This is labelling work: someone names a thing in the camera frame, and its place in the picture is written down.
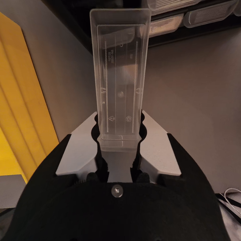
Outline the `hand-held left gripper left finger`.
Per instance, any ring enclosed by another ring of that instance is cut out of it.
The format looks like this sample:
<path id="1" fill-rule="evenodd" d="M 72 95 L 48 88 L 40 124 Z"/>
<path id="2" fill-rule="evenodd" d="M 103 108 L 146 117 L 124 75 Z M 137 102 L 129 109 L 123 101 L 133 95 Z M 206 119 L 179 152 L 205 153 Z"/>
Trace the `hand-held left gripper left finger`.
<path id="1" fill-rule="evenodd" d="M 100 182 L 107 182 L 108 165 L 101 154 L 99 135 L 98 114 L 94 112 L 71 133 L 56 175 L 75 174 L 86 181 L 89 173 L 96 173 Z"/>

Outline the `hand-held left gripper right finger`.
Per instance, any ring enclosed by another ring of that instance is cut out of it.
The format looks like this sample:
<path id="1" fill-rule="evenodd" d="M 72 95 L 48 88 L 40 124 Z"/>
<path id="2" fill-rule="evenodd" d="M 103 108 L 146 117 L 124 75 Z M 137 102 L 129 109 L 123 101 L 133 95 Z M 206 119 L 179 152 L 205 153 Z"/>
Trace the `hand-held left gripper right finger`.
<path id="1" fill-rule="evenodd" d="M 132 167 L 132 182 L 137 182 L 141 173 L 147 173 L 152 183 L 158 183 L 161 176 L 181 177 L 168 133 L 144 110 L 141 111 L 140 141 Z"/>

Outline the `yellow plastic bin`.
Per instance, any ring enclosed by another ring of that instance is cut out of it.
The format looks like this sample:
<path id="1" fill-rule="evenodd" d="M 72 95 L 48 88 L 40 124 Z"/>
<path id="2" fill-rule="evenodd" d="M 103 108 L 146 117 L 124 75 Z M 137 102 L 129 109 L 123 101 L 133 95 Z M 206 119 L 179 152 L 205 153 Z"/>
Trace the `yellow plastic bin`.
<path id="1" fill-rule="evenodd" d="M 22 29 L 0 15 L 1 176 L 27 183 L 59 144 Z"/>

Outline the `clear plastic drawer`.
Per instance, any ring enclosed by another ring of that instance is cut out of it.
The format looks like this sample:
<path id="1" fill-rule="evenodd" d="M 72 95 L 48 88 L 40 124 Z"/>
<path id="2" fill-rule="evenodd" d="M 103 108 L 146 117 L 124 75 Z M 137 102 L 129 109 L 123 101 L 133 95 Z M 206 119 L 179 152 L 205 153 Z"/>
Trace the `clear plastic drawer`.
<path id="1" fill-rule="evenodd" d="M 150 20 L 148 8 L 90 11 L 102 151 L 134 152 L 140 141 Z"/>

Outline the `black drawer cabinet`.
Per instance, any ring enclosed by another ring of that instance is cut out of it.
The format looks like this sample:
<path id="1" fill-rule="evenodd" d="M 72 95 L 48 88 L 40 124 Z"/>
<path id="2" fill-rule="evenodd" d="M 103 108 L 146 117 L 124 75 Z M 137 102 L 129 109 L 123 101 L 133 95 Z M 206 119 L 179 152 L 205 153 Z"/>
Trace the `black drawer cabinet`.
<path id="1" fill-rule="evenodd" d="M 49 10 L 74 34 L 75 37 L 84 45 L 84 47 L 92 54 L 91 43 L 91 25 L 90 11 L 92 9 L 139 9 L 144 7 L 144 1 L 68 1 L 68 0 L 44 0 L 42 1 Z M 160 20 L 166 17 L 172 17 L 177 14 L 184 14 L 214 5 L 224 4 L 228 1 L 200 1 L 199 3 L 178 8 L 176 10 L 167 11 L 151 17 L 151 20 Z M 190 38 L 209 35 L 216 32 L 240 28 L 240 16 L 231 13 L 224 20 L 204 25 L 188 28 L 181 23 L 179 28 L 173 33 L 168 33 L 156 37 L 151 37 L 149 48 L 158 47 L 165 44 L 170 44 Z"/>

